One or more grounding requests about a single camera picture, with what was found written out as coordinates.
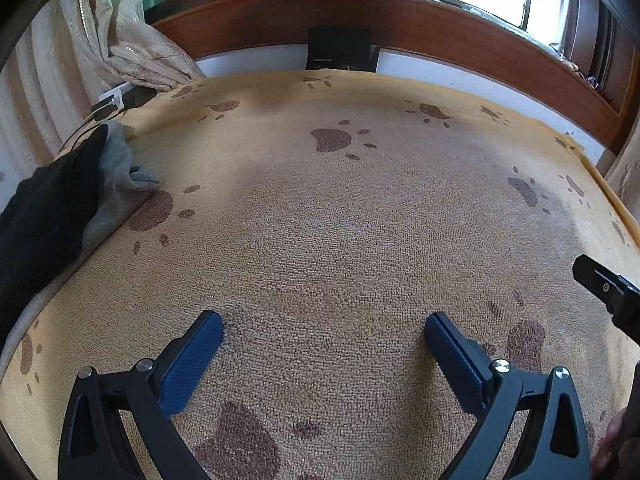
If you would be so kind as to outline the black box on bed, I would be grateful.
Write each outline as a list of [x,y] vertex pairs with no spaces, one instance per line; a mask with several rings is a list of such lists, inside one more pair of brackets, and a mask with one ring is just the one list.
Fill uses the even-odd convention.
[[308,30],[306,70],[356,70],[375,73],[380,48],[371,31],[345,26],[318,26]]

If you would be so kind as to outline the yellow paw-print blanket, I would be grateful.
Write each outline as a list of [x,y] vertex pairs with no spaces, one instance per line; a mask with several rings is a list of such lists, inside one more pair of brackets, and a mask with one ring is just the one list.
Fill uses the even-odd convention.
[[48,303],[1,418],[52,479],[77,371],[156,356],[205,309],[224,342],[179,434],[216,479],[434,479],[469,434],[422,327],[573,375],[590,442],[638,348],[574,281],[639,277],[634,225],[564,130],[368,73],[215,78],[120,120],[160,190]]

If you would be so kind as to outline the white power strip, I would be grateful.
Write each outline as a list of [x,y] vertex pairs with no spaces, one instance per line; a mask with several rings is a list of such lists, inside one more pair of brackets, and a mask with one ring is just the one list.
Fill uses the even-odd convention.
[[90,117],[96,122],[100,122],[113,113],[142,107],[154,99],[156,95],[157,91],[153,88],[121,84],[102,94],[99,102],[91,107]]

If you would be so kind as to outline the grey sweatshirt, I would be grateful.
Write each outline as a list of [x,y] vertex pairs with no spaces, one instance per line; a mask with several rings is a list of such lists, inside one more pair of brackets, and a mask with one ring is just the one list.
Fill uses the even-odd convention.
[[62,285],[99,247],[99,244],[119,228],[122,222],[160,187],[160,179],[157,176],[134,162],[134,153],[125,140],[122,125],[114,120],[108,120],[101,126],[108,128],[99,164],[102,190],[98,211],[88,222],[82,234],[80,255],[29,301],[10,331],[8,339],[1,341],[2,366],[6,366],[12,358],[29,326]]

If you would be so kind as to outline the beige curtain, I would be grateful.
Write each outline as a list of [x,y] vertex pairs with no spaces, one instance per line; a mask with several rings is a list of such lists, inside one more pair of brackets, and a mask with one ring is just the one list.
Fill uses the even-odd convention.
[[146,24],[143,0],[51,0],[1,70],[1,156],[32,171],[108,88],[169,91],[201,76],[190,55]]

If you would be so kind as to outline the black knit garment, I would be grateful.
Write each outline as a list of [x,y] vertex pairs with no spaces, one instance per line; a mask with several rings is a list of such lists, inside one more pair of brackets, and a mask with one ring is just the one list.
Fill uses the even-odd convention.
[[101,126],[79,148],[17,185],[1,213],[1,340],[29,301],[80,255],[82,234],[98,211]]

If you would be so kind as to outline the wooden headboard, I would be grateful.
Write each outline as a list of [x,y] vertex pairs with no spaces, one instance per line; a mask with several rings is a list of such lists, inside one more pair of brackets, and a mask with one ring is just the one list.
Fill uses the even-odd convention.
[[497,24],[428,0],[213,0],[154,26],[194,58],[230,50],[302,44],[314,26],[370,30],[382,48],[424,55],[521,91],[585,129],[614,154],[639,113],[639,63],[614,107],[531,41]]

